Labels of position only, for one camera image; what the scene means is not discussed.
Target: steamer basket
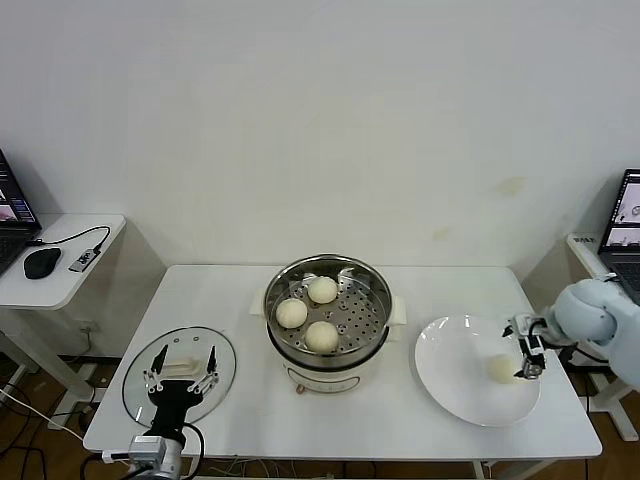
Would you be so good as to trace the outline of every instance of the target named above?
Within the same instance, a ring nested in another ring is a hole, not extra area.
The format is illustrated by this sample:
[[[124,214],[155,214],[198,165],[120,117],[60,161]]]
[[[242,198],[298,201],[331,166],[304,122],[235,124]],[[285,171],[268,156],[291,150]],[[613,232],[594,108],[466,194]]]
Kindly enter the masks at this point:
[[[308,286],[318,276],[330,277],[338,284],[338,297],[333,302],[317,304],[309,298]],[[307,321],[300,328],[285,329],[276,320],[276,308],[288,298],[298,298],[307,305]],[[316,371],[341,371],[365,362],[384,344],[391,292],[384,278],[366,263],[341,255],[317,255],[278,273],[267,288],[263,307],[269,337],[285,358]],[[305,344],[307,328],[320,320],[338,329],[340,342],[333,353],[319,354]]]

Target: computer mouse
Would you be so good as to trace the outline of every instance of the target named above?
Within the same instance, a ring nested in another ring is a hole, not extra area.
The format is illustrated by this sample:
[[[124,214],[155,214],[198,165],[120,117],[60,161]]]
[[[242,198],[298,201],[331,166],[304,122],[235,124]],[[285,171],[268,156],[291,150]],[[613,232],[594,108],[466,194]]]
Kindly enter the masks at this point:
[[[59,248],[45,248],[33,252],[24,259],[24,276],[31,280],[48,276],[56,268],[61,254]]]

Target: table leg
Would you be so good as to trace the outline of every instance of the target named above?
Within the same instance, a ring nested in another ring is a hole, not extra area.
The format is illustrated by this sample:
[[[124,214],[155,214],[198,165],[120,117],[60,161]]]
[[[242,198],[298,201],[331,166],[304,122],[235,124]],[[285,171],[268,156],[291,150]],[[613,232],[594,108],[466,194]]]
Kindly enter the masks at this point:
[[[89,380],[93,372],[95,372],[96,367],[97,365],[95,363],[85,363],[80,367],[80,370],[78,370],[78,375],[84,380]],[[71,417],[71,412],[75,411],[76,405],[79,402],[91,401],[92,403],[100,403],[106,391],[106,388],[96,388],[93,396],[89,398],[78,396],[70,390],[67,391],[64,397],[62,397],[62,400],[60,400],[60,403],[58,403],[55,412],[53,412],[53,420],[60,425],[65,425],[69,417]],[[51,422],[49,422],[48,428],[49,430],[61,430],[59,426]]]
[[[473,462],[473,473],[476,476],[476,480],[485,480],[482,462],[477,460]]]
[[[16,347],[3,332],[0,332],[0,351],[4,352],[7,357],[18,365],[18,368],[9,379],[8,384],[2,386],[5,392],[12,394],[13,385],[18,385],[18,382],[25,373],[36,373],[39,367],[28,355]],[[4,399],[5,395],[0,393],[0,401],[4,401]]]
[[[8,335],[20,350],[31,357],[38,365],[60,382],[67,390],[88,401],[93,394],[93,387],[80,375],[64,363],[40,337],[26,325],[17,335]]]
[[[16,347],[3,332],[0,332],[0,352],[4,352],[7,357],[13,360],[17,365],[24,365],[26,371],[29,373],[36,373],[38,371],[38,364],[31,360],[31,358],[22,350]]]
[[[589,399],[589,413],[608,413],[620,437],[625,442],[637,442],[638,432],[620,403],[620,399],[631,393],[633,388],[619,378],[613,383],[609,383],[607,377],[600,373],[590,374],[589,377],[598,389],[598,394]],[[580,401],[586,409],[586,397],[580,397]]]
[[[547,468],[555,460],[540,460],[536,462],[516,462],[503,472],[498,474],[497,478],[509,480],[524,480],[531,475],[535,475],[540,470]]]

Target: white cable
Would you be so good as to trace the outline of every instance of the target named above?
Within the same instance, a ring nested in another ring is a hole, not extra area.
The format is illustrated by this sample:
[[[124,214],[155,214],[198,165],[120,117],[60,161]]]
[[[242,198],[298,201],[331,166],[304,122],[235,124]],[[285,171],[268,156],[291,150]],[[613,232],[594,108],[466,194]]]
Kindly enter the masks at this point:
[[[42,413],[40,413],[38,410],[36,410],[35,408],[27,405],[26,403],[21,402],[20,400],[18,400],[17,398],[15,398],[14,396],[8,394],[7,392],[5,392],[4,390],[2,390],[0,388],[0,392],[2,392],[3,394],[5,394],[7,397],[9,397],[11,400],[13,400],[16,403],[19,403],[20,405],[22,405],[24,408],[28,408],[29,410],[31,410],[33,413],[37,413],[38,415],[40,415],[42,418],[44,418],[45,420],[49,420],[50,423],[53,423],[56,427],[61,428],[62,430],[66,430],[67,432],[69,432],[71,435],[73,435],[74,437],[76,437],[78,440],[80,440],[81,442],[84,442],[84,438],[82,438],[80,435],[78,435],[76,432],[74,432],[73,430],[68,429],[67,427],[63,427],[62,425],[54,422],[53,420],[51,420],[49,417],[47,417],[46,415],[43,415]]]

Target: laptop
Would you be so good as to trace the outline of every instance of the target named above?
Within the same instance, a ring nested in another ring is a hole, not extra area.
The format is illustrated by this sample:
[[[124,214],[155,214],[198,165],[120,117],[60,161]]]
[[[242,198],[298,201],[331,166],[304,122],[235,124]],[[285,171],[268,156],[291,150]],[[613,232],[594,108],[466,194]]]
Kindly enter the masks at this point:
[[[598,254],[627,295],[640,304],[640,169],[624,172]]]
[[[0,275],[41,228],[0,150]]]

